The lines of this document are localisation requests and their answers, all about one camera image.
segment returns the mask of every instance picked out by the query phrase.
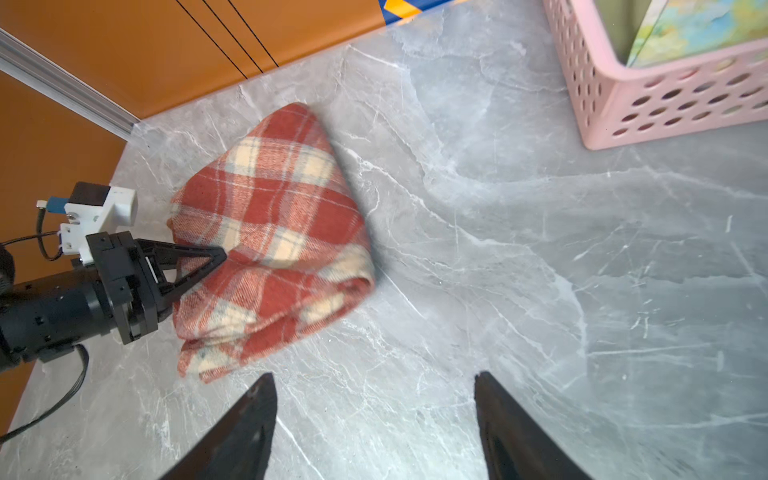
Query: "cable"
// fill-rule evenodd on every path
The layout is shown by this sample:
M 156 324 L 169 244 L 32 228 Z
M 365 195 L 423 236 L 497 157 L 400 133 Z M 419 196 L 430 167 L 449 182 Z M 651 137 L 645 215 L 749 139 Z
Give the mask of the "cable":
M 59 258 L 61 258 L 61 255 L 63 255 L 64 252 L 61 251 L 61 246 L 59 246 L 58 252 L 53 257 L 50 257 L 48 255 L 48 252 L 45 251 L 45 245 L 43 244 L 43 237 L 42 237 L 43 220 L 45 219 L 45 208 L 39 208 L 38 210 L 39 210 L 38 223 L 37 223 L 37 226 L 35 227 L 35 233 L 37 235 L 40 235 L 40 237 L 38 237 L 38 247 L 40 248 L 40 253 L 43 254 L 43 258 L 45 258 L 49 262 L 52 262 L 54 260 L 58 260 Z
M 57 233 L 58 233 L 58 231 L 57 232 L 45 232 L 45 233 L 40 233 L 38 235 L 27 235 L 26 237 L 19 237 L 19 238 L 15 238 L 13 240 L 8 240 L 7 242 L 0 243 L 0 245 L 6 247 L 6 246 L 8 246 L 8 245 L 10 245 L 12 243 L 23 242 L 24 240 L 32 240 L 33 238 L 50 237 L 51 235 L 56 235 Z
M 72 388 L 69 389 L 69 392 L 67 392 L 66 395 L 61 397 L 61 400 L 56 402 L 56 405 L 52 406 L 50 409 L 48 409 L 47 412 L 43 413 L 38 418 L 32 420 L 27 425 L 22 425 L 18 427 L 16 430 L 14 430 L 13 432 L 8 432 L 2 437 L 0 437 L 0 445 L 2 445 L 3 443 L 6 443 L 8 440 L 13 439 L 18 435 L 21 435 L 22 433 L 26 432 L 30 428 L 34 427 L 38 423 L 45 420 L 53 412 L 58 410 L 62 405 L 64 405 L 66 402 L 69 402 L 69 400 L 74 396 L 74 394 L 78 392 L 80 387 L 83 386 L 83 383 L 85 382 L 85 373 L 88 371 L 88 359 L 90 357 L 88 356 L 88 351 L 85 349 L 84 346 L 78 344 L 78 345 L 75 345 L 74 347 L 78 350 L 78 353 L 80 354 L 80 360 L 81 362 L 83 362 L 83 372 L 80 374 L 78 379 L 74 382 L 74 385 L 72 386 Z

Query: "orange cabinet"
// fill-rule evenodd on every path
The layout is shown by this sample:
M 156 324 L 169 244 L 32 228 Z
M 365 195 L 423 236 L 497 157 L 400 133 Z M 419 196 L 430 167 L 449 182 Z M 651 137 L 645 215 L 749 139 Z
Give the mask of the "orange cabinet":
M 0 28 L 139 118 L 383 25 L 379 0 L 0 0 Z
M 280 65 L 384 25 L 378 0 L 221 1 L 237 9 Z
M 139 118 L 245 78 L 174 0 L 0 0 L 0 28 Z

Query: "pink basket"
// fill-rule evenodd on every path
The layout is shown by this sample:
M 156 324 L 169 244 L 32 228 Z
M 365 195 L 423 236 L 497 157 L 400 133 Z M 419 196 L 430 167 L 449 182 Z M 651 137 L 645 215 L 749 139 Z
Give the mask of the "pink basket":
M 592 0 L 544 0 L 544 6 L 587 148 L 768 119 L 768 38 L 627 68 Z

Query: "marble countertop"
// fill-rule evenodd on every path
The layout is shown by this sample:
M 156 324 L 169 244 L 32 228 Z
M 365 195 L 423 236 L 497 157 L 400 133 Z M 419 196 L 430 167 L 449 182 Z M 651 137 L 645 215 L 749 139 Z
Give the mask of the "marble countertop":
M 5 478 L 157 478 L 263 372 L 267 478 L 487 478 L 487 369 L 596 480 L 768 476 L 768 129 L 587 151 L 541 3 L 420 15 L 141 122 L 113 183 L 135 237 L 270 112 L 309 104 L 366 217 L 378 289 L 202 385 L 170 322 L 87 341 L 76 399 L 4 445 Z M 38 364 L 15 425 L 74 356 Z

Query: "red plaid fabric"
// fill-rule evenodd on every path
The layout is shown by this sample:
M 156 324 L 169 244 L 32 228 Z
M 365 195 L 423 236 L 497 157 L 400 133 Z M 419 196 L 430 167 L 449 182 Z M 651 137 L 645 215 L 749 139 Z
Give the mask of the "red plaid fabric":
M 228 252 L 174 307 L 182 376 L 224 376 L 322 329 L 373 290 L 366 226 L 304 104 L 265 118 L 171 203 L 175 242 Z M 197 262 L 183 261 L 180 274 Z

